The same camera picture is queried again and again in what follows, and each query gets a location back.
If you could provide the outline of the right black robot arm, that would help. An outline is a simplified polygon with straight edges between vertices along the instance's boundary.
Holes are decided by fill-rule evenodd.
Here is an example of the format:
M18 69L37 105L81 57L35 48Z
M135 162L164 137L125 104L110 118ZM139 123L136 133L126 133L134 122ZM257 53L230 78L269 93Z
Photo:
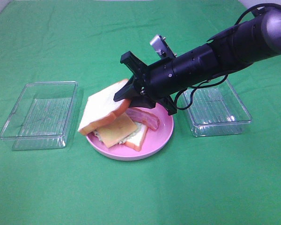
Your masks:
M248 9L254 17L214 35L204 45L176 56L165 39L156 35L151 46L160 59L146 65L132 52L120 62L132 72L129 81L114 95L114 101L131 101L131 107L152 109L162 105L169 115L179 107L177 99L188 88L208 88L210 81L247 68L253 63L281 55L281 5L261 3Z

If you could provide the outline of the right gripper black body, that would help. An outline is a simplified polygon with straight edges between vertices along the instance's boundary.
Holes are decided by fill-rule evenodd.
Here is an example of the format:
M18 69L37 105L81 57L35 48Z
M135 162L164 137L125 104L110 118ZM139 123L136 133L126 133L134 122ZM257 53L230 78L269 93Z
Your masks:
M121 56L120 63L133 73L129 81L140 85L139 96L160 104L169 115L177 113L171 94L224 75L216 54L208 44L174 59L160 59L151 65L146 65L128 51Z

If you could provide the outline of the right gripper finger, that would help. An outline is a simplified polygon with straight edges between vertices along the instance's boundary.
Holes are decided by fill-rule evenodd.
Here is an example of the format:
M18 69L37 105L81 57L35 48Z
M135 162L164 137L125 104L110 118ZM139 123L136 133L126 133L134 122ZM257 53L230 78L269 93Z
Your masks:
M132 100L140 95L141 86L135 81L128 81L118 92L115 93L113 100L118 102L123 99Z
M156 102L150 100L149 98L143 96L137 96L132 98L132 101L130 103L130 108L142 107L142 108L153 109L155 108L155 105Z

